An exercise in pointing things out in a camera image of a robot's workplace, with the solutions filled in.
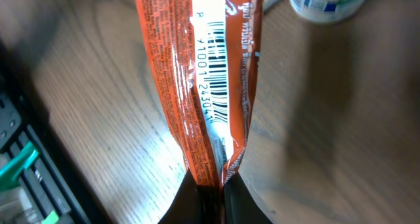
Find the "red snack bag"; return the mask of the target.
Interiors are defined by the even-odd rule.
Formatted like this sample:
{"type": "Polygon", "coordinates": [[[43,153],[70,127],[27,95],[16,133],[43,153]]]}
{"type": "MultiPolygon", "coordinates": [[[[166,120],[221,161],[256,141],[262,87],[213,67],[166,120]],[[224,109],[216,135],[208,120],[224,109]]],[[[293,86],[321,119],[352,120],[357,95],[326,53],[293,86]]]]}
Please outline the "red snack bag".
{"type": "Polygon", "coordinates": [[[135,0],[170,132],[200,186],[223,186],[243,158],[263,1],[135,0]]]}

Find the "green lid jar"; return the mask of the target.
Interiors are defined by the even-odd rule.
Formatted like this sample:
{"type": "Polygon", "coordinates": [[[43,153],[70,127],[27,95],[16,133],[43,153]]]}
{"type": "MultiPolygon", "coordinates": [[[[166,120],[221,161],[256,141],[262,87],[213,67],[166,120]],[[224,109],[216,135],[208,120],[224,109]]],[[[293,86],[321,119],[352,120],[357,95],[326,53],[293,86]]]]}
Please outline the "green lid jar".
{"type": "Polygon", "coordinates": [[[353,15],[366,0],[289,0],[302,18],[316,23],[339,22],[353,15]]]}

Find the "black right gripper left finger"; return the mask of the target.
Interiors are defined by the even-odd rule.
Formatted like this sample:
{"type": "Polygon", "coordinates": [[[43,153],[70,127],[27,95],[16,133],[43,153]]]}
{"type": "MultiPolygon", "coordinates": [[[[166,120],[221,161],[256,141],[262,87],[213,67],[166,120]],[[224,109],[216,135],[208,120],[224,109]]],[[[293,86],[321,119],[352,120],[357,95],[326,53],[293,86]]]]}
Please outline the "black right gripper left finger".
{"type": "Polygon", "coordinates": [[[219,218],[219,189],[198,185],[186,172],[172,204],[159,224],[215,224],[219,218]]]}

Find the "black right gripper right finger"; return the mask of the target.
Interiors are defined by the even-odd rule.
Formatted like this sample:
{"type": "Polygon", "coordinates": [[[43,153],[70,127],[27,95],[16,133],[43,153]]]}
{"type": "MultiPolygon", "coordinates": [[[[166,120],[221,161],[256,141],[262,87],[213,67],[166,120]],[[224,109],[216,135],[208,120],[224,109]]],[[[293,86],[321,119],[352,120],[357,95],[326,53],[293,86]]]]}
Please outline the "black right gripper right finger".
{"type": "Polygon", "coordinates": [[[224,185],[224,203],[227,224],[272,224],[255,203],[239,173],[224,185]]]}

